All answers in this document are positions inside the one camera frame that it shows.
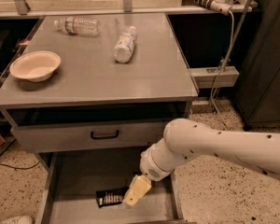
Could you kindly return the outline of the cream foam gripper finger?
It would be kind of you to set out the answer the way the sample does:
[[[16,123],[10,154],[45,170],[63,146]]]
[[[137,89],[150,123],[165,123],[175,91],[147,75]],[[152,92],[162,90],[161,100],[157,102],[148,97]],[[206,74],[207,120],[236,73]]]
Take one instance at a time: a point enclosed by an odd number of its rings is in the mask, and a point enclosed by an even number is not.
[[[145,175],[136,175],[125,193],[122,202],[129,207],[136,205],[150,191],[151,187],[150,179]]]

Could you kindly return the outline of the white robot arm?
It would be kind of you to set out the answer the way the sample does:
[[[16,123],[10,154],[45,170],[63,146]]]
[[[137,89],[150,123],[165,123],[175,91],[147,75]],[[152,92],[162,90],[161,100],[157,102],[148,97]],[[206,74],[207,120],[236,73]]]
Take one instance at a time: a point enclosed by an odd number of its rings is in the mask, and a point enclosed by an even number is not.
[[[123,203],[134,206],[153,182],[202,155],[215,156],[280,181],[280,133],[221,131],[191,119],[174,119],[165,126],[162,139],[141,153],[141,174],[133,178]]]

